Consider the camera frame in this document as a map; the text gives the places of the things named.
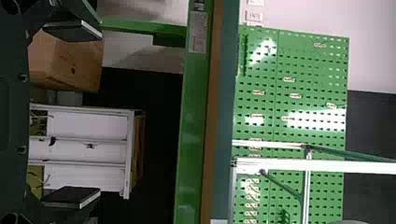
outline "white cabinet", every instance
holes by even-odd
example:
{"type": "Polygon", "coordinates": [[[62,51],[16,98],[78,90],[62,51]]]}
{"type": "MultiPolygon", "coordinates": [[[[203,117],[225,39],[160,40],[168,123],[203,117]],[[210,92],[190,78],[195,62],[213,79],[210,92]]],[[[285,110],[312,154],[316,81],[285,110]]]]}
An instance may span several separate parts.
{"type": "Polygon", "coordinates": [[[45,166],[46,189],[94,187],[129,199],[136,111],[33,104],[31,110],[47,111],[46,135],[31,136],[29,150],[29,163],[45,166]]]}

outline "cardboard box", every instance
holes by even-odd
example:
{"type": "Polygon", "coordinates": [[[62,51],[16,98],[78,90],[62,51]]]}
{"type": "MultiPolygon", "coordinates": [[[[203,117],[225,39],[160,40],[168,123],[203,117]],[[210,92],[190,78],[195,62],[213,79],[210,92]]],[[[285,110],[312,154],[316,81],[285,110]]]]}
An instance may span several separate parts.
{"type": "Polygon", "coordinates": [[[39,31],[29,46],[31,82],[43,89],[96,92],[102,60],[103,41],[69,43],[39,31]]]}

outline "green vertical beam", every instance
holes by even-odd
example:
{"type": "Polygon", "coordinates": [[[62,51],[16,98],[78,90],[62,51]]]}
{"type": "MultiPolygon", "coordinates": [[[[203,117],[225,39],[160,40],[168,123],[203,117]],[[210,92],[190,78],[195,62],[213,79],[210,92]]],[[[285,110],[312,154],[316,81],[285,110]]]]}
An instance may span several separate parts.
{"type": "Polygon", "coordinates": [[[195,1],[190,1],[189,5],[189,28],[186,41],[187,53],[183,78],[178,144],[175,224],[198,224],[200,223],[201,216],[213,0],[204,1],[205,11],[202,12],[193,11],[195,6],[194,2],[195,1]],[[202,24],[202,21],[200,21],[200,18],[196,15],[197,13],[206,13],[206,39],[202,39],[202,36],[197,35],[197,30],[194,32],[193,27],[200,28],[199,24],[202,24]],[[194,50],[191,50],[191,48],[196,47],[196,45],[202,46],[203,40],[206,42],[205,52],[194,52],[194,50]]]}
{"type": "Polygon", "coordinates": [[[215,168],[213,180],[212,219],[228,219],[230,215],[230,183],[233,141],[233,105],[237,72],[239,0],[223,0],[224,17],[221,34],[221,73],[215,168]]]}

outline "electrical outlet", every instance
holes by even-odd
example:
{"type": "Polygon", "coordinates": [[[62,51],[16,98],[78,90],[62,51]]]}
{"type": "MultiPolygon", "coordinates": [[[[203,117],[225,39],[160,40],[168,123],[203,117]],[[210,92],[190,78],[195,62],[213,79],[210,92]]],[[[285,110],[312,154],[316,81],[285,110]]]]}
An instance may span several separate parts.
{"type": "Polygon", "coordinates": [[[262,12],[252,12],[247,10],[247,21],[262,21],[262,12]]]}
{"type": "Polygon", "coordinates": [[[263,7],[264,6],[264,0],[247,0],[247,4],[249,6],[263,7]]]}

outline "screw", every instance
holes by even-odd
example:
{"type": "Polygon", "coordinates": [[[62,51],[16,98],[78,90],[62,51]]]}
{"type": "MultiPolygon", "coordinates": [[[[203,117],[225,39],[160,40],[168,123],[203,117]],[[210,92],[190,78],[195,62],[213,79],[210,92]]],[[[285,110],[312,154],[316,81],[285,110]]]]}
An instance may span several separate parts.
{"type": "Polygon", "coordinates": [[[25,74],[20,74],[18,76],[18,78],[20,79],[21,82],[26,82],[27,81],[27,75],[25,75],[25,74]]]}
{"type": "Polygon", "coordinates": [[[20,154],[25,154],[26,153],[26,146],[22,146],[22,147],[17,147],[17,152],[20,154]]]}

